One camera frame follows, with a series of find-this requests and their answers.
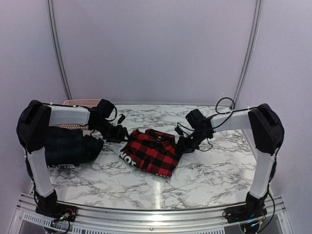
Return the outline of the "red black plaid garment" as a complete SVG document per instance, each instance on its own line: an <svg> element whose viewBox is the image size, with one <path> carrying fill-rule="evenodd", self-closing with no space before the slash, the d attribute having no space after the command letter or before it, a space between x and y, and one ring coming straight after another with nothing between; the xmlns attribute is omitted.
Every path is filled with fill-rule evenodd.
<svg viewBox="0 0 312 234"><path fill-rule="evenodd" d="M174 135L153 129L143 133L136 129L129 135L119 157L144 172L171 177L182 154L178 151Z"/></svg>

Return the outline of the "dark green plaid garment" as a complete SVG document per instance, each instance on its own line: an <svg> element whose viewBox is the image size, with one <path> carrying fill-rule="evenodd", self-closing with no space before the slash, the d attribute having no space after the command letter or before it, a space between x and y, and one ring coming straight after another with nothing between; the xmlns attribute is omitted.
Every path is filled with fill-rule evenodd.
<svg viewBox="0 0 312 234"><path fill-rule="evenodd" d="M58 166L90 163L98 157L103 145L102 139L83 135L81 129L51 126L44 146L46 164Z"/></svg>

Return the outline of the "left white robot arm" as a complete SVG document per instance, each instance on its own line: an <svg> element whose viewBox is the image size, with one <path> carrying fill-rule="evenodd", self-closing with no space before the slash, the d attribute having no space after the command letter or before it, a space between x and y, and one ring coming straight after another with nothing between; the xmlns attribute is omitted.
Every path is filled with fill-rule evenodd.
<svg viewBox="0 0 312 234"><path fill-rule="evenodd" d="M46 160L45 145L48 129L51 126L76 124L101 133L108 142L120 143L128 137L127 128L113 124L109 116L116 111L110 101L101 99L96 107L61 105L32 100L22 111L16 132L29 161L36 192L46 198L55 192L50 181Z"/></svg>

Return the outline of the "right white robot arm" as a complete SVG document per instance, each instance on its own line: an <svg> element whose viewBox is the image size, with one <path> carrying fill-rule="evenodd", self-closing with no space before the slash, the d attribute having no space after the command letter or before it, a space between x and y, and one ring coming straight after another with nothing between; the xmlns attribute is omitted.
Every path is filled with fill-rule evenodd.
<svg viewBox="0 0 312 234"><path fill-rule="evenodd" d="M279 116L268 104L217 113L209 117L194 109L186 115L186 119L193 130L190 135L179 137L177 148L180 154L199 150L202 141L212 139L217 132L251 130L257 149L257 164L247 197L261 200L267 195L276 170L276 156L285 136Z"/></svg>

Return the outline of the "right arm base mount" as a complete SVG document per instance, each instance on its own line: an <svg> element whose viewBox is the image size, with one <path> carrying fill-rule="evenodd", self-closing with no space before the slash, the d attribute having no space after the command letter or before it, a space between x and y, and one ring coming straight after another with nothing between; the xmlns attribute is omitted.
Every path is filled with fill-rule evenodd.
<svg viewBox="0 0 312 234"><path fill-rule="evenodd" d="M246 204L228 207L224 210L222 216L227 219L228 223L235 223L267 215L265 206L267 196L268 192L263 197L256 198L248 192L245 200Z"/></svg>

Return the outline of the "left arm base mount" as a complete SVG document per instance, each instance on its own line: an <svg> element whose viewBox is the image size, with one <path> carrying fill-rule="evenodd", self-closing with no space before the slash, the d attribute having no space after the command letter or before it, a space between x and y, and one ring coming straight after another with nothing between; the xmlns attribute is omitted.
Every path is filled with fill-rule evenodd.
<svg viewBox="0 0 312 234"><path fill-rule="evenodd" d="M76 206L59 203L55 190L47 197L43 197L35 189L34 201L36 203L35 212L37 214L54 218L56 221L68 220L74 222L76 219L78 208Z"/></svg>

